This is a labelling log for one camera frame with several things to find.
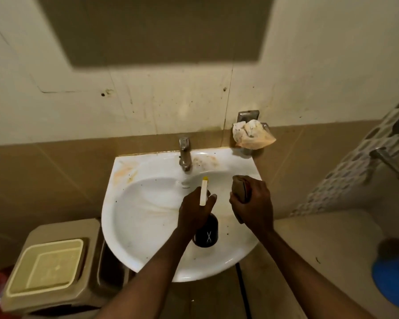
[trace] beige trash bin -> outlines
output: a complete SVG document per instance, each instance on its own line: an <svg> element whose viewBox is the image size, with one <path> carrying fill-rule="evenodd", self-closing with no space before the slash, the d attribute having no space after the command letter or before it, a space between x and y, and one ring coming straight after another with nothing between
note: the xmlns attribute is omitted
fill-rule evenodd
<svg viewBox="0 0 399 319"><path fill-rule="evenodd" d="M23 315L63 305L101 307L121 289L124 274L98 220L42 225L22 247L2 309Z"/></svg>

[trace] faucet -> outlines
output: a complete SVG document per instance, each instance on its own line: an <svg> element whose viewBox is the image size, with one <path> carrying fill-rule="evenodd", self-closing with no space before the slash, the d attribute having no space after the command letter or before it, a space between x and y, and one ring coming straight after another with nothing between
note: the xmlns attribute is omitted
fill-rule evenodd
<svg viewBox="0 0 399 319"><path fill-rule="evenodd" d="M372 160L378 159L383 162L386 166L388 166L396 173L396 176L399 179L399 166L397 165L396 161L388 154L385 147L372 150L369 153L369 156Z"/></svg>
<svg viewBox="0 0 399 319"><path fill-rule="evenodd" d="M180 160L179 164L181 165L183 171L189 171L192 168L192 159L191 159L191 144L189 143L188 137L183 137L179 139L179 147L180 147Z"/></svg>

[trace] cream wall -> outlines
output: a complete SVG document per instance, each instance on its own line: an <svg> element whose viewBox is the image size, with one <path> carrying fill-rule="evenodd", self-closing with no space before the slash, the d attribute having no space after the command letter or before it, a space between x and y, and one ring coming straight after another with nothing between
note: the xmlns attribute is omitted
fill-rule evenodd
<svg viewBox="0 0 399 319"><path fill-rule="evenodd" d="M0 144L228 129L248 109L271 126L372 120L399 101L399 0L273 0L257 61L227 27L233 60L137 66L106 65L112 13L70 2L101 68L71 66L37 0L0 0Z"/></svg>

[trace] white ceramic sink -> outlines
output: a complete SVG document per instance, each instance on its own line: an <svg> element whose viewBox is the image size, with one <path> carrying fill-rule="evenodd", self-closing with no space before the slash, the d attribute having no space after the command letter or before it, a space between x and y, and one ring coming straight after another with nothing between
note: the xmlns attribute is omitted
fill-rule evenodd
<svg viewBox="0 0 399 319"><path fill-rule="evenodd" d="M232 176L260 175L249 156L238 149L192 150L192 169L185 173L179 152L121 156L114 161L102 207L102 229L115 256L135 272L149 261L176 228L184 196L208 177L208 189L217 194L213 214L219 221L219 239L208 248L192 241L179 263L174 282L193 281L233 266L257 244L240 225L229 204Z"/></svg>

